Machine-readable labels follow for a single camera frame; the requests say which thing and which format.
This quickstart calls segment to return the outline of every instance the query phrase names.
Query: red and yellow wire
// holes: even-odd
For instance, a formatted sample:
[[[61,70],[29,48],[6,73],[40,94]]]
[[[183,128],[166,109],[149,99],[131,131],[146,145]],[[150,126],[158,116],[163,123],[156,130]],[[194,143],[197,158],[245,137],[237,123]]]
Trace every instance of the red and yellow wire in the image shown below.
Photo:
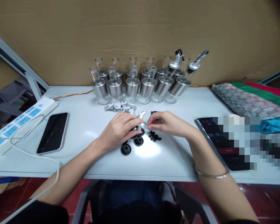
[[[206,88],[210,88],[209,86],[193,86],[193,85],[190,85],[190,87],[206,87]],[[58,97],[55,97],[53,99],[56,100],[56,99],[61,99],[61,98],[65,98],[65,97],[68,97],[68,96],[78,96],[78,95],[83,95],[83,94],[87,94],[87,93],[90,93],[90,92],[93,92],[93,90],[90,90],[89,92],[85,92],[85,93],[75,93],[75,94],[70,94],[70,95],[58,96]]]
[[[190,85],[190,87],[206,87],[206,88],[211,88],[209,86],[192,86],[192,85]]]
[[[60,98],[68,97],[68,96],[78,96],[78,95],[87,94],[87,93],[90,93],[90,92],[93,92],[93,90],[90,90],[89,92],[85,92],[85,93],[75,93],[75,94],[71,94],[71,95],[58,96],[58,97],[55,97],[53,99],[56,100],[56,99],[60,99]]]

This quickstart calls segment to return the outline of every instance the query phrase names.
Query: white power cord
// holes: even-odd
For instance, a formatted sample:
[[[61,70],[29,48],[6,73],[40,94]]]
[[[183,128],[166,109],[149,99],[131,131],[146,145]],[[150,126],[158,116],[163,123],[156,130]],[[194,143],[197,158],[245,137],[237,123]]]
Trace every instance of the white power cord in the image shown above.
[[[39,118],[39,117],[43,117],[38,123],[36,123],[36,125],[33,126],[33,128],[27,132],[27,134],[25,134],[23,137],[20,137],[20,138],[14,138],[13,136],[19,131],[21,130],[21,128],[23,128],[25,125],[27,125],[28,123],[30,123],[31,121]],[[20,207],[18,210],[16,210],[13,214],[11,214],[9,217],[7,217],[5,220],[3,220],[0,224],[6,224],[8,223],[11,219],[13,219],[16,215],[18,215],[21,211],[23,211],[25,208],[27,208],[29,205],[31,205],[33,202],[35,202],[38,198],[40,198],[42,195],[44,195],[45,193],[47,193],[58,181],[58,178],[59,178],[59,172],[60,172],[60,162],[55,160],[55,159],[52,159],[50,157],[43,157],[43,156],[37,156],[37,155],[32,155],[24,150],[22,150],[21,148],[19,148],[18,146],[16,146],[13,142],[12,142],[12,139],[22,139],[22,138],[25,138],[26,136],[28,136],[30,134],[31,131],[33,131],[33,129],[40,123],[42,122],[44,119],[44,115],[39,115],[33,119],[31,119],[30,121],[28,121],[27,123],[25,123],[22,127],[20,127],[19,129],[17,129],[9,139],[9,142],[10,144],[15,147],[17,150],[21,151],[22,153],[25,153],[31,157],[34,157],[34,158],[40,158],[40,159],[48,159],[48,160],[52,160],[54,162],[56,162],[58,164],[58,168],[57,168],[57,175],[56,175],[56,179],[54,181],[54,183],[49,187],[47,188],[45,191],[43,191],[42,193],[40,193],[39,195],[37,195],[35,198],[31,199],[29,202],[27,202],[26,204],[24,204],[22,207]]]

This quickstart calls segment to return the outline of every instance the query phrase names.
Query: bracelet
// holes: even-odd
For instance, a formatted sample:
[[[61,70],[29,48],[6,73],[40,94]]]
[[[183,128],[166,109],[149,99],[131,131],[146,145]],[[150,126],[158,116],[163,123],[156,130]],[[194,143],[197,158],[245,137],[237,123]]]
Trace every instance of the bracelet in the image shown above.
[[[210,176],[210,175],[201,173],[201,172],[197,169],[197,167],[195,166],[195,170],[196,170],[197,173],[199,173],[200,175],[205,176],[205,177],[209,177],[209,178],[216,178],[216,179],[222,179],[222,178],[227,177],[227,175],[229,174],[229,170],[228,170],[226,167],[225,167],[225,169],[226,169],[226,172],[225,172],[223,175],[219,175],[219,176]]]

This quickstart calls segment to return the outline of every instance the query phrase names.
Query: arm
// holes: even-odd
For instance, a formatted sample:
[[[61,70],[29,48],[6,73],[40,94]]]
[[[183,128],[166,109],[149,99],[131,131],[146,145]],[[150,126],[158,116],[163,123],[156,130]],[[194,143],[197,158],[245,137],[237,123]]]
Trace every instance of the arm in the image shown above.
[[[143,119],[137,118],[135,115],[118,113],[96,140],[60,169],[57,183],[41,196],[38,201],[52,205],[61,205],[69,197],[91,165],[109,150],[116,148],[129,138],[141,133],[138,130],[130,132],[129,130],[143,122]],[[36,197],[50,187],[55,179],[56,173],[47,179],[30,198]]]
[[[161,119],[163,124],[156,124]],[[148,129],[157,129],[184,137],[189,142],[197,169],[207,175],[222,175],[225,168],[203,134],[195,127],[169,111],[153,113]],[[214,179],[198,175],[204,193],[221,222],[247,219],[259,222],[251,205],[234,179],[228,175]]]

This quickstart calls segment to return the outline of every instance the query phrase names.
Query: phone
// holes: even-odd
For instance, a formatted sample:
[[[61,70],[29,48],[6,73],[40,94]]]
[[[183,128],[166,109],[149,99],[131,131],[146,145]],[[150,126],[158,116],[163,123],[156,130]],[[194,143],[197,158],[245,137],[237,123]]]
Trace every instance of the phone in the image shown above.
[[[51,115],[44,130],[37,154],[59,151],[63,147],[69,113]]]
[[[245,162],[245,157],[239,155],[239,149],[231,145],[212,117],[198,118],[195,122],[215,153],[219,158],[221,157],[223,164],[230,170],[238,171],[250,169],[250,163]]]

